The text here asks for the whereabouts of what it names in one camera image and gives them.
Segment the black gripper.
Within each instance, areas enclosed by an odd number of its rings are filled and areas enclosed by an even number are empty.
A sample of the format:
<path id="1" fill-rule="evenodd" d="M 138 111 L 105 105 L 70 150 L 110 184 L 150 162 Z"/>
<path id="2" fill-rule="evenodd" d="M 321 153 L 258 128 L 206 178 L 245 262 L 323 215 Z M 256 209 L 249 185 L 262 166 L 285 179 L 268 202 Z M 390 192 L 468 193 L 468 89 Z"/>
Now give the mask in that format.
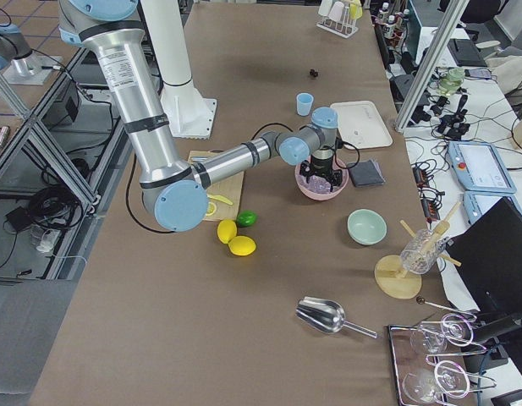
<path id="1" fill-rule="evenodd" d="M 308 160 L 300 164 L 301 183 L 306 190 L 310 189 L 310 178 L 318 176 L 327 180 L 330 190 L 334 191 L 342 183 L 342 170 L 334 169 L 334 149 L 323 149 L 314 152 Z"/>

